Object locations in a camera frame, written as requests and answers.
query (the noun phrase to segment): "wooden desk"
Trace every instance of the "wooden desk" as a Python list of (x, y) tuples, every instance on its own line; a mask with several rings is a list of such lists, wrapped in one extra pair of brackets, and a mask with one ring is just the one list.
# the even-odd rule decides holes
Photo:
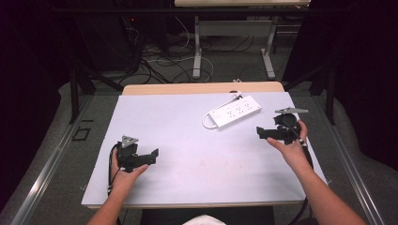
[(175, 0), (176, 7), (265, 7), (306, 6), (310, 0)]
[[(222, 130), (202, 117), (230, 99), (232, 90), (263, 108)], [(159, 148), (157, 163), (137, 180), (124, 207), (184, 208), (301, 203), (299, 180), (282, 155), (256, 134), (274, 129), (274, 111), (294, 107), (278, 82), (129, 85), (119, 97), (82, 205), (107, 198), (108, 159), (122, 135), (138, 138), (138, 155)], [(309, 143), (314, 169), (324, 175)]]
[(280, 82), (211, 82), (211, 83), (173, 83), (173, 84), (135, 84), (123, 90), (123, 96), (228, 93), (232, 90), (242, 92), (283, 92)]
[[(280, 6), (305, 6), (311, 0), (176, 0), (177, 7), (203, 8), (203, 7), (280, 7)], [(271, 21), (199, 21), (195, 17), (195, 57), (193, 62), (194, 79), (200, 77), (200, 66), (202, 49), (200, 48), (200, 36), (258, 36), (268, 37), (266, 48), (261, 49), (267, 76), (270, 80), (275, 79), (269, 53), (275, 36), (278, 17)]]

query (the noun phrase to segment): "power strip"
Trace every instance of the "power strip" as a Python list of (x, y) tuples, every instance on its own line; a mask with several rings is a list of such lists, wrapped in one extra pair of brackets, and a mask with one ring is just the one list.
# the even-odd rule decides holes
[(215, 109), (208, 115), (218, 128), (223, 128), (260, 111), (261, 106), (251, 96), (247, 96)]

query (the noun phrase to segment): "person's right hand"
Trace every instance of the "person's right hand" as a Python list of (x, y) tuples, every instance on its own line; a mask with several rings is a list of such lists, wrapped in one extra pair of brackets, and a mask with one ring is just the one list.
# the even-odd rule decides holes
[[(307, 142), (308, 129), (302, 121), (298, 120), (298, 124), (301, 128), (299, 136), (303, 141)], [(267, 142), (282, 153), (284, 160), (294, 172), (300, 169), (306, 169), (307, 167), (311, 169), (311, 165), (304, 155), (299, 140), (294, 140), (288, 145), (272, 138), (267, 138)]]

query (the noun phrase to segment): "desk leg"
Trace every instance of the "desk leg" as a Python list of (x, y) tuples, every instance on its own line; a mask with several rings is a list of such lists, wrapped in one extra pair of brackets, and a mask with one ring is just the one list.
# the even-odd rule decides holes
[(200, 48), (199, 18), (195, 16), (195, 58), (193, 61), (192, 76), (194, 79), (200, 78), (200, 66), (202, 59), (202, 49)]
[(272, 18), (272, 25), (269, 30), (267, 47), (265, 49), (261, 49), (261, 54), (263, 55), (264, 65), (266, 66), (267, 76), (270, 80), (275, 80), (275, 73), (271, 64), (271, 60), (269, 58), (269, 53), (272, 48), (272, 41), (275, 36), (276, 26), (278, 24), (278, 17)]

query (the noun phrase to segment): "hand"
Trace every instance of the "hand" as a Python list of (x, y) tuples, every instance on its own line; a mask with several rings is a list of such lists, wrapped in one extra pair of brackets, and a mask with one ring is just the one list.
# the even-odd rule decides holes
[(112, 192), (126, 199), (130, 193), (130, 190), (134, 186), (135, 180), (148, 168), (148, 165), (143, 165), (133, 172), (124, 172), (119, 170), (117, 166), (117, 149), (114, 150), (112, 155), (112, 178), (114, 181), (112, 183)]
[[(302, 121), (298, 120), (298, 124), (301, 128), (299, 136), (303, 141), (307, 142), (308, 129)], [(294, 172), (296, 170), (307, 167), (311, 169), (311, 166), (304, 155), (299, 140), (294, 140), (288, 145), (285, 145), (272, 138), (267, 138), (267, 142), (282, 153), (284, 160)]]

